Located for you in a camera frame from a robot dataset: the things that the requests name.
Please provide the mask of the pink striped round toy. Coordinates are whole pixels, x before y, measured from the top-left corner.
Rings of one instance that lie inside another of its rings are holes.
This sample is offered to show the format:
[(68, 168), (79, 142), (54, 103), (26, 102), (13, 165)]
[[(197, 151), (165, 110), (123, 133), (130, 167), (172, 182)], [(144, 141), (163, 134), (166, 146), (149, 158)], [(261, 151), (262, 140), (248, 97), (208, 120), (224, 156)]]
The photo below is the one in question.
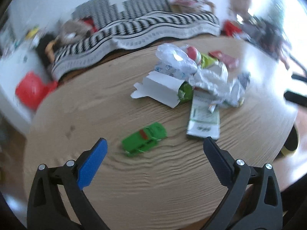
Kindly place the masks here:
[(192, 59), (197, 65), (201, 63), (201, 54), (200, 52), (193, 46), (188, 46), (186, 48), (186, 53), (190, 59)]

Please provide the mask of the green snack wrapper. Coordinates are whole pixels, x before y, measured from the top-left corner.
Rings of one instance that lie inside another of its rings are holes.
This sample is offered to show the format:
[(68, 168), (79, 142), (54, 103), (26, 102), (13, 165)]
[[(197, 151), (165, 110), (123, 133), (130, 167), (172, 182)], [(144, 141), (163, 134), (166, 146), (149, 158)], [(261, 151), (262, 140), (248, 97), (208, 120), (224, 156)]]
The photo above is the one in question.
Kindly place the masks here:
[(127, 156), (132, 157), (151, 150), (165, 138), (167, 138), (165, 127), (155, 122), (123, 139), (122, 148)]

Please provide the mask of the brown plush toy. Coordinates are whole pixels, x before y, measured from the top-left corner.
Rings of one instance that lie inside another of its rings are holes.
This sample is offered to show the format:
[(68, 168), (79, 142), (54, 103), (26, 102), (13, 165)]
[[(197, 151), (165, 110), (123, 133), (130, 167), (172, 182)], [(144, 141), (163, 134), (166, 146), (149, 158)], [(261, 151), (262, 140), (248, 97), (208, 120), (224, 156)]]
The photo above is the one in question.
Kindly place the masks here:
[(68, 20), (65, 22), (59, 33), (62, 45), (74, 44), (91, 35), (92, 27), (82, 20)]

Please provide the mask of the red snack packet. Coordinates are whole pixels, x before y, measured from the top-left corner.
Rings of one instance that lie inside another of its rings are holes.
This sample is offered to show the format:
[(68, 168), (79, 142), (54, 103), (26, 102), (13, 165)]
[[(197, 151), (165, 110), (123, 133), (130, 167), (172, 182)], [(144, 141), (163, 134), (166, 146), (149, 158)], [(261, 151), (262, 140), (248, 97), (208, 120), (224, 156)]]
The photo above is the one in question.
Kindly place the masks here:
[(239, 66), (239, 60), (230, 55), (227, 55), (219, 50), (210, 51), (209, 56), (223, 62), (228, 70), (236, 69)]

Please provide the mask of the clear plastic bag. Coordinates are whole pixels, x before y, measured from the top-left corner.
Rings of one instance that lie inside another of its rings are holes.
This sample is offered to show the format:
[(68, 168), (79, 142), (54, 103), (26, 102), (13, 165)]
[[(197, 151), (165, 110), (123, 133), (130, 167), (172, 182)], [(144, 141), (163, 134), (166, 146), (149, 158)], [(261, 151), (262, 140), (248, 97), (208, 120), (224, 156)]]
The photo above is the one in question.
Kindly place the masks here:
[(164, 43), (159, 45), (156, 50), (156, 57), (161, 63), (170, 65), (188, 76), (194, 75), (198, 70), (196, 62), (180, 47), (173, 44)]

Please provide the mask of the red plastic stool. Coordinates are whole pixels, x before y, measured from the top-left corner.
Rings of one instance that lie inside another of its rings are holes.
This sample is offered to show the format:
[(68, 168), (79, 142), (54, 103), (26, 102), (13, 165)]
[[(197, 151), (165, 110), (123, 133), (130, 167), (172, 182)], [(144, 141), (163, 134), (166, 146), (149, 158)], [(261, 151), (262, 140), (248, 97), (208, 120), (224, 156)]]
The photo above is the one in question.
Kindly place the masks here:
[(42, 101), (58, 87), (56, 81), (44, 83), (34, 72), (28, 72), (15, 89), (15, 95), (31, 110), (36, 111)]

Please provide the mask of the red cushion on sofa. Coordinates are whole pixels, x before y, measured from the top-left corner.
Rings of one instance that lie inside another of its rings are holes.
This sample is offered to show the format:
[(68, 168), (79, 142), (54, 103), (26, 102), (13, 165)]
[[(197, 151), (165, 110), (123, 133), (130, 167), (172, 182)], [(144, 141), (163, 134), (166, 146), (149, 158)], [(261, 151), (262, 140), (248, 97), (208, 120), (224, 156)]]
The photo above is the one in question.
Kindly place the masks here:
[(96, 33), (98, 31), (92, 17), (81, 18), (81, 21), (83, 21), (84, 23), (86, 23), (87, 25), (89, 25), (91, 27), (92, 33)]

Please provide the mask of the black gold trash bin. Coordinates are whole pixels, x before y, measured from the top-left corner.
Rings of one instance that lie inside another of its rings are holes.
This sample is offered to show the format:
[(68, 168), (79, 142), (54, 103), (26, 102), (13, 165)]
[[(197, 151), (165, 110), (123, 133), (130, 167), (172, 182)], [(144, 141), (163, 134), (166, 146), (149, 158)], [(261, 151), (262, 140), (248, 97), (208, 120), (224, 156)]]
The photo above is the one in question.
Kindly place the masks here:
[(297, 132), (297, 128), (293, 125), (286, 142), (284, 143), (283, 147), (281, 148), (280, 153), (283, 156), (292, 156), (299, 146), (299, 135)]

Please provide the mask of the yellow green popcorn bag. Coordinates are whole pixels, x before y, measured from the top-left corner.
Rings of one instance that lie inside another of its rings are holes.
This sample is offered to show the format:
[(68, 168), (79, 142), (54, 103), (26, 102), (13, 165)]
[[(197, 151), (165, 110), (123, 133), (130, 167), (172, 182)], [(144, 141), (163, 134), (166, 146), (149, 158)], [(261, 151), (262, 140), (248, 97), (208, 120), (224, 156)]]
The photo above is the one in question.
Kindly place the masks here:
[(207, 69), (212, 65), (219, 65), (218, 59), (202, 53), (200, 67), (202, 69)]

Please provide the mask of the white tissue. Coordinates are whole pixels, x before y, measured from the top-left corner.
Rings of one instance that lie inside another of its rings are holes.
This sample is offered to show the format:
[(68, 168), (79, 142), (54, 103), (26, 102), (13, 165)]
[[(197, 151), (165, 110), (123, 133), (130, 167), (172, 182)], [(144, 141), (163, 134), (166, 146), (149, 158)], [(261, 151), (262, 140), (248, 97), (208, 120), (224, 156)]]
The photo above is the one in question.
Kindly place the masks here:
[(189, 85), (210, 94), (211, 103), (239, 107), (243, 104), (246, 87), (250, 84), (250, 73), (243, 72), (228, 80), (225, 64), (211, 65), (206, 69), (198, 68), (188, 79)]

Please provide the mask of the white cabinet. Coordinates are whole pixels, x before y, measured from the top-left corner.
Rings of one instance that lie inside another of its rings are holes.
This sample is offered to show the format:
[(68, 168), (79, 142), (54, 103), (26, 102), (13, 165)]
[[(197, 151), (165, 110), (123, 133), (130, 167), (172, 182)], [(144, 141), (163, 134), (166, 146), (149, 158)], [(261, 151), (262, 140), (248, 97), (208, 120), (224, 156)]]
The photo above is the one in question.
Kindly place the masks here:
[(12, 54), (1, 58), (1, 113), (24, 136), (30, 130), (35, 112), (20, 102), (15, 89), (28, 72), (34, 72), (45, 83), (50, 81), (35, 50), (20, 46)]

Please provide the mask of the red bag by wall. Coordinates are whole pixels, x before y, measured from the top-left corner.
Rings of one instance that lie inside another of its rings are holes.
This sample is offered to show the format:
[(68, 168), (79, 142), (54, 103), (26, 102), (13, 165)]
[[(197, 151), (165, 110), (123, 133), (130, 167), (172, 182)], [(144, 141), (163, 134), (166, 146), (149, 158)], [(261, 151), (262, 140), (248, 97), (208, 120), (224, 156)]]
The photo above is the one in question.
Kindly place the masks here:
[(235, 24), (233, 24), (231, 21), (226, 20), (223, 23), (223, 32), (225, 33), (226, 36), (233, 36), (234, 33), (241, 33), (242, 30)]

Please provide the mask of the patterned cushion on sofa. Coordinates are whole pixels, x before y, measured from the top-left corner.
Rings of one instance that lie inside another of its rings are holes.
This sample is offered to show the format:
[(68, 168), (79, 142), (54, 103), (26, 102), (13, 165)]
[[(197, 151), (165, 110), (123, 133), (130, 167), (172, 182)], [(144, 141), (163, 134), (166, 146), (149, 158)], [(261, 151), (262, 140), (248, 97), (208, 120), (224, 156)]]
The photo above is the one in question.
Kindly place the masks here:
[(209, 0), (167, 0), (170, 8), (176, 13), (196, 13), (211, 12), (215, 14), (215, 4)]

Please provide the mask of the white green carton box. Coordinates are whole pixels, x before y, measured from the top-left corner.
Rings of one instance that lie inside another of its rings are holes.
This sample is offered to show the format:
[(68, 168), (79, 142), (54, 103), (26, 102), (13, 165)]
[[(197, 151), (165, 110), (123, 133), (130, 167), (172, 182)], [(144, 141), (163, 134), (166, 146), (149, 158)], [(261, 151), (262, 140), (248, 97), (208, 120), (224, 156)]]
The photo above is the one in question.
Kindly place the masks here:
[(190, 101), (193, 95), (192, 86), (186, 81), (156, 71), (150, 72), (141, 83), (135, 83), (134, 88), (131, 98), (149, 97), (170, 108)]

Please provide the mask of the green white medicine box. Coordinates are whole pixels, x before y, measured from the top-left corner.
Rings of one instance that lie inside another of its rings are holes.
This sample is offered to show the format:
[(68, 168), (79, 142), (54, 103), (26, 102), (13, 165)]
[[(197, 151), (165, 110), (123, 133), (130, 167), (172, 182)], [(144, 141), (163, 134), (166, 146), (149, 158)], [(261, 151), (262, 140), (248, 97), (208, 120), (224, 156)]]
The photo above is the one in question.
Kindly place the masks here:
[(214, 97), (201, 90), (194, 90), (191, 113), (186, 134), (195, 138), (220, 137), (220, 112), (215, 108)]

